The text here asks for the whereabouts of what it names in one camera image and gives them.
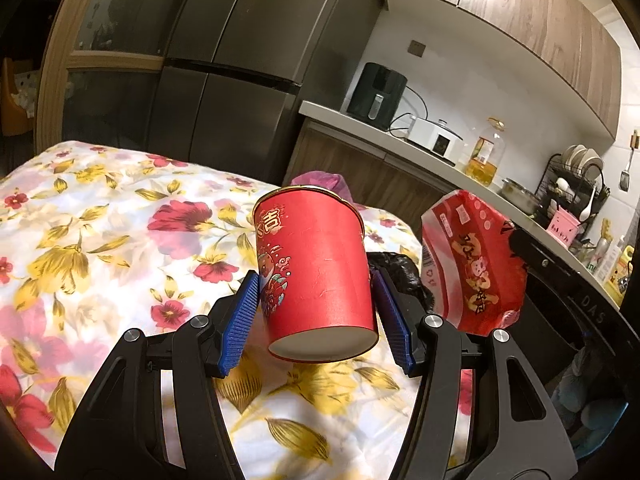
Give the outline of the red snack packet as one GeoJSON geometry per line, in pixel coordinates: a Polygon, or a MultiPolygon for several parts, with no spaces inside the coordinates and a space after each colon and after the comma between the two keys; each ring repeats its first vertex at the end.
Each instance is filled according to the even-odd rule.
{"type": "Polygon", "coordinates": [[[422,284],[435,312],[460,332],[487,336],[520,317],[526,269],[510,247],[514,224],[457,190],[422,214],[422,284]]]}

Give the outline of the red paper cup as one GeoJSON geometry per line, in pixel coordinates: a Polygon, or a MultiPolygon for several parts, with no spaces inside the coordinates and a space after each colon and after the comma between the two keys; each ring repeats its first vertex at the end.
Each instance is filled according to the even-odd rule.
{"type": "Polygon", "coordinates": [[[344,361],[378,343],[357,208],[318,186],[277,188],[254,206],[260,306],[281,360],[344,361]]]}

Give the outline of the blue plastic glove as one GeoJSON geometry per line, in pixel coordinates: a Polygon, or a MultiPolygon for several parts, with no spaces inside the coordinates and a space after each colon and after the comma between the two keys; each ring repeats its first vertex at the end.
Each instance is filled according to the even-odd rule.
{"type": "Polygon", "coordinates": [[[555,386],[552,404],[576,460],[602,446],[628,406],[626,387],[595,348],[582,347],[555,386]]]}

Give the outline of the yellow bottle by sink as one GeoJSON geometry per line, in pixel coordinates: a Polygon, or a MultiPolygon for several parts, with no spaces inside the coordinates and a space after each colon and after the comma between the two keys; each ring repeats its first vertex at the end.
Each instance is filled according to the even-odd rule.
{"type": "Polygon", "coordinates": [[[604,289],[620,307],[623,303],[632,273],[632,257],[634,246],[627,245],[620,253],[608,278],[604,283],[604,289]]]}

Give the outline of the pink utensil box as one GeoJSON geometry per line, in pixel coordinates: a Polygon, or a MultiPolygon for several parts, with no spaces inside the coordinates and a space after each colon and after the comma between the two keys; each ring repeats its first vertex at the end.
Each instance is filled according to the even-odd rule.
{"type": "Polygon", "coordinates": [[[556,208],[547,232],[565,248],[570,248],[580,227],[580,221],[562,207],[556,208]]]}

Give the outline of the white ladle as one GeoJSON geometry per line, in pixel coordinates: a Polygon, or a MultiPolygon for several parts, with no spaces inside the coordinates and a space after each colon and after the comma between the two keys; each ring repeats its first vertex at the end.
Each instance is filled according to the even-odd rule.
{"type": "Polygon", "coordinates": [[[596,194],[596,191],[597,191],[597,188],[592,189],[590,199],[588,200],[587,205],[585,206],[585,208],[582,210],[582,212],[578,217],[579,221],[582,223],[586,222],[590,217],[594,194],[596,194]]]}

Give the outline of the black dish rack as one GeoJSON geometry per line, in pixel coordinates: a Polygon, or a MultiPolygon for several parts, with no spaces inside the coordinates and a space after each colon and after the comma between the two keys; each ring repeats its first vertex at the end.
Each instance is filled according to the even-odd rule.
{"type": "Polygon", "coordinates": [[[571,145],[549,158],[535,191],[540,205],[534,218],[548,228],[559,207],[578,219],[591,205],[589,216],[579,222],[578,233],[586,234],[610,193],[600,155],[585,145],[571,145]]]}

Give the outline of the hanging spatula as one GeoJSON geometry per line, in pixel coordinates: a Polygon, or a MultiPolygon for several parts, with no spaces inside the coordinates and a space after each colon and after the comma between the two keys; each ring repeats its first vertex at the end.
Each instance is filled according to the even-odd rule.
{"type": "Polygon", "coordinates": [[[631,135],[630,142],[629,142],[630,152],[629,152],[628,162],[626,167],[620,173],[620,183],[618,184],[618,187],[623,192],[628,192],[630,188],[630,170],[632,166],[632,161],[634,160],[634,153],[639,149],[639,142],[640,142],[639,130],[634,129],[634,133],[631,135]]]}

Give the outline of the white rice cooker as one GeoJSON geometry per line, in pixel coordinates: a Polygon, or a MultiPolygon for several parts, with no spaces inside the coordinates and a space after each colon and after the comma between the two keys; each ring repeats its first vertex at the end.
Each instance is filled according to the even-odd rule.
{"type": "Polygon", "coordinates": [[[432,122],[428,119],[414,118],[408,129],[407,141],[450,166],[459,161],[464,147],[462,136],[452,131],[443,119],[432,122]]]}

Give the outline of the wooden cabinet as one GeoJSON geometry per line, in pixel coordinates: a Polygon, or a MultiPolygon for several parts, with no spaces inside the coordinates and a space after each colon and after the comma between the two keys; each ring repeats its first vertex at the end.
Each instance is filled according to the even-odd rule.
{"type": "Polygon", "coordinates": [[[386,6],[455,30],[548,96],[579,132],[615,138],[620,47],[579,0],[386,0],[386,6]]]}
{"type": "Polygon", "coordinates": [[[307,119],[300,129],[283,182],[312,170],[342,176],[354,202],[384,209],[421,235],[421,217],[457,187],[369,141],[307,119]]]}

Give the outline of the pink plastic bag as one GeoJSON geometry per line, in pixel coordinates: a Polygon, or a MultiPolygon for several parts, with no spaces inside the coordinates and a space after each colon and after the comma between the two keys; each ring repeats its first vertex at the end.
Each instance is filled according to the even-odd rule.
{"type": "Polygon", "coordinates": [[[291,181],[292,185],[311,185],[317,188],[325,188],[336,195],[340,196],[343,200],[347,200],[352,203],[352,193],[345,178],[341,174],[330,174],[329,172],[322,170],[306,171],[303,174],[299,174],[291,181]]]}

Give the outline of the black air fryer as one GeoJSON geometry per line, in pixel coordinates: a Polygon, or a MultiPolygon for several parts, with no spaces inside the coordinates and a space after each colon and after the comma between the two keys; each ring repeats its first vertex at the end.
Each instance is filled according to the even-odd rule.
{"type": "Polygon", "coordinates": [[[387,130],[392,124],[408,79],[384,65],[363,66],[346,114],[369,126],[387,130]]]}

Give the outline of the wooden upper cabinet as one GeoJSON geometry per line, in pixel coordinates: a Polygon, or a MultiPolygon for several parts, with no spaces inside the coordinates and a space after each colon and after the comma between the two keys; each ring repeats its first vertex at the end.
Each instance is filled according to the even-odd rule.
{"type": "Polygon", "coordinates": [[[615,138],[620,47],[579,0],[386,0],[386,6],[455,30],[548,96],[579,132],[615,138]]]}

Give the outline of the orange chair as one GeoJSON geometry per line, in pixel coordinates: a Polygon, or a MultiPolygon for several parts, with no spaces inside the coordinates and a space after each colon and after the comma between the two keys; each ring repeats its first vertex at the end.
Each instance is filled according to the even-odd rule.
{"type": "Polygon", "coordinates": [[[30,75],[32,62],[13,61],[4,58],[1,63],[1,134],[6,138],[21,136],[32,131],[34,118],[27,116],[27,110],[14,100],[18,95],[15,76],[30,75]]]}

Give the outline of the grey refrigerator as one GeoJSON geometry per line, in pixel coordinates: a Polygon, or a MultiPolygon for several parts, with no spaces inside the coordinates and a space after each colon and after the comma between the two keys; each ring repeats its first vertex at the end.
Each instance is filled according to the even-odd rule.
{"type": "Polygon", "coordinates": [[[154,154],[281,183],[305,101],[337,110],[383,0],[186,0],[148,130],[154,154]]]}

